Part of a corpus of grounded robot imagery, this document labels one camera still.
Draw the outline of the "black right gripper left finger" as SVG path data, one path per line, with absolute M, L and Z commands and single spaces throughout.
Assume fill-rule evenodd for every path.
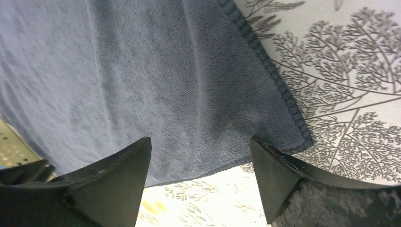
M 133 227 L 151 159 L 150 137 L 46 182 L 0 184 L 3 227 Z

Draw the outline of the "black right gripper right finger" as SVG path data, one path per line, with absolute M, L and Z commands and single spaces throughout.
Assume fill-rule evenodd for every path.
M 367 183 L 317 168 L 253 138 L 254 172 L 273 227 L 398 227 L 401 187 Z

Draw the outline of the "dark grey cloth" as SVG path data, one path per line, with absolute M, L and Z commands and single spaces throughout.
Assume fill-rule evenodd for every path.
M 150 137 L 148 187 L 313 144 L 231 0 L 3 0 L 0 114 L 61 175 Z

